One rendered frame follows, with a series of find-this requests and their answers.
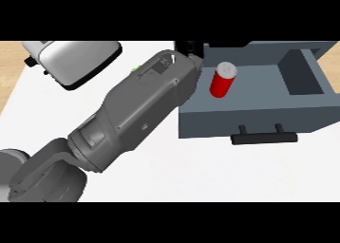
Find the red can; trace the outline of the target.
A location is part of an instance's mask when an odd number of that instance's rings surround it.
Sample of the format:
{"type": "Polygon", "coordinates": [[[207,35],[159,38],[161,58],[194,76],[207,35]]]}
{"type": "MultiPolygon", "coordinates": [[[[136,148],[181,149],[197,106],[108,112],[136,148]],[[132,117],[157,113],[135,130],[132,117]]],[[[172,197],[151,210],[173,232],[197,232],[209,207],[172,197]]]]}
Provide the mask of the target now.
{"type": "Polygon", "coordinates": [[[210,86],[210,92],[216,98],[220,99],[226,96],[237,76],[238,69],[235,65],[229,62],[222,62],[215,69],[210,86]]]}

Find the grey open drawer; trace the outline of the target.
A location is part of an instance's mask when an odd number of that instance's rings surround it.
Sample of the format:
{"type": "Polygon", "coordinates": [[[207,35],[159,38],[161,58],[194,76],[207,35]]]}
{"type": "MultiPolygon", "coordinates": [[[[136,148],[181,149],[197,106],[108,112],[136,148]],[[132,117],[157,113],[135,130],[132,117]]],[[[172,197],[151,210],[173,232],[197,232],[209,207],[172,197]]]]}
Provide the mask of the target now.
{"type": "Polygon", "coordinates": [[[243,111],[340,106],[340,94],[291,95],[275,65],[241,66],[240,74],[223,98],[210,92],[215,69],[203,69],[195,92],[179,108],[184,112],[243,111]]]}

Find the grey drawer front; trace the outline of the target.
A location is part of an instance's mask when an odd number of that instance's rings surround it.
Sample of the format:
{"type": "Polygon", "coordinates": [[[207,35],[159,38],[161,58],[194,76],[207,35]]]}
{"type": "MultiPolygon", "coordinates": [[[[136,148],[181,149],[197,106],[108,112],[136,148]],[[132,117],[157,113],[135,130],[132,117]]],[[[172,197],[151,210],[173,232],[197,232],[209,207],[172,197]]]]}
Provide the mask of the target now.
{"type": "Polygon", "coordinates": [[[246,126],[249,134],[274,133],[282,124],[285,132],[310,133],[340,122],[340,106],[243,111],[184,112],[179,114],[179,138],[229,137],[246,126]]]}

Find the silver toaster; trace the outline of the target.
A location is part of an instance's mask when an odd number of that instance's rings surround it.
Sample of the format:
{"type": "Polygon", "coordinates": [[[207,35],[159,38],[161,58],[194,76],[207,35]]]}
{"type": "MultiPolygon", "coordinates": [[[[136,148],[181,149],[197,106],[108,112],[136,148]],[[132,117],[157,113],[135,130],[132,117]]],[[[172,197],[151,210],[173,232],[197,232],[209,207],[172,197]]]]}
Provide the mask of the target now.
{"type": "Polygon", "coordinates": [[[123,52],[119,41],[23,41],[24,63],[43,67],[60,86],[76,90],[102,72],[123,52]]]}

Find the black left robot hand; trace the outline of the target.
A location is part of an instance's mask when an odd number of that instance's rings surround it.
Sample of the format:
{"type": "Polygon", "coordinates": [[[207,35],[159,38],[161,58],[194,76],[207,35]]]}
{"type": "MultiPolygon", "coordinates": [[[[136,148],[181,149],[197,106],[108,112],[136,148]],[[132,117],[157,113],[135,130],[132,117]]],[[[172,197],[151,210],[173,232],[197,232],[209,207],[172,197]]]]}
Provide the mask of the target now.
{"type": "Polygon", "coordinates": [[[187,57],[197,56],[204,58],[204,42],[203,41],[176,41],[175,49],[187,57]]]}

